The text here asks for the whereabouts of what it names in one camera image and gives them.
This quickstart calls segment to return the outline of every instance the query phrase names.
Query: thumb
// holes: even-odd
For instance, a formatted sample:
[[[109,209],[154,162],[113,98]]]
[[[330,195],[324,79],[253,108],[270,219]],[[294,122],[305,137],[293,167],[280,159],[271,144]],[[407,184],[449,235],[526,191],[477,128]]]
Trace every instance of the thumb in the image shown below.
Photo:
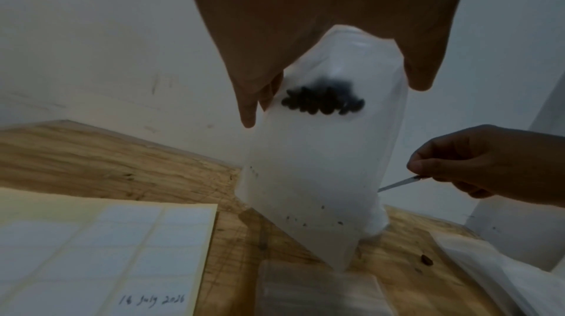
[[[417,175],[468,181],[473,174],[470,160],[428,158],[410,161],[407,168]]]

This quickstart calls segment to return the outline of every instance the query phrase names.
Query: white bag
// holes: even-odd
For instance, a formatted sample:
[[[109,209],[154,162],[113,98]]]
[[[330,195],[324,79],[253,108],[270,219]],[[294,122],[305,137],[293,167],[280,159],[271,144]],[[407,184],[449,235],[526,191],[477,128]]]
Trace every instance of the white bag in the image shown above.
[[[288,89],[350,85],[361,111],[310,115],[281,105]],[[358,241],[388,224],[377,190],[400,129],[407,96],[394,41],[334,27],[285,71],[256,127],[236,196],[336,270]]]
[[[484,288],[504,314],[565,315],[565,279],[513,260],[482,240],[438,232],[432,236]]]

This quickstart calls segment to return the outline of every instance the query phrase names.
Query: wood grain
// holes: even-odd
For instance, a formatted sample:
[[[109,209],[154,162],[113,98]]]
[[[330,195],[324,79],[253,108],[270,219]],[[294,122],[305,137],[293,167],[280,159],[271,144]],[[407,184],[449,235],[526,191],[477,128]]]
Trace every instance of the wood grain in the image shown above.
[[[239,169],[71,122],[0,132],[0,185],[81,197],[216,203],[195,315],[252,315],[262,260],[321,264],[238,202]],[[499,315],[489,296],[436,246],[430,231],[465,228],[387,208],[391,225],[359,245],[351,270],[374,274],[400,315]],[[420,261],[426,254],[434,265]]]

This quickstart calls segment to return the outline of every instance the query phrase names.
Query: fingernail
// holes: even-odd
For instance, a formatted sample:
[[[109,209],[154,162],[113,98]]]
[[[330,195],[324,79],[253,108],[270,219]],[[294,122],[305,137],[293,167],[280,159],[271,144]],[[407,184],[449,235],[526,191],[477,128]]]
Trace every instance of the fingernail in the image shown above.
[[[424,168],[422,166],[421,161],[411,161],[411,162],[408,163],[406,168],[408,168],[410,171],[412,171],[413,173],[415,173],[417,175],[421,175],[422,172],[424,172]]]

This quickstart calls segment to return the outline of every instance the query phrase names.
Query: plastic bag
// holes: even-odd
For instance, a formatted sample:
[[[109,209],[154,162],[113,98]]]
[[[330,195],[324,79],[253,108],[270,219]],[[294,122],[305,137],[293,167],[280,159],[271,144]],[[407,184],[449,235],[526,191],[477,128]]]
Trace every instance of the plastic bag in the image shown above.
[[[364,106],[311,115],[282,105],[287,91],[303,87],[322,94],[332,88],[347,104],[363,99]],[[285,71],[256,127],[236,196],[333,268],[346,269],[359,239],[388,224],[377,190],[407,90],[394,41],[334,27]]]
[[[565,315],[564,279],[511,259],[482,240],[437,232],[432,236],[506,315]]]
[[[255,316],[393,316],[377,278],[265,260],[259,266]]]

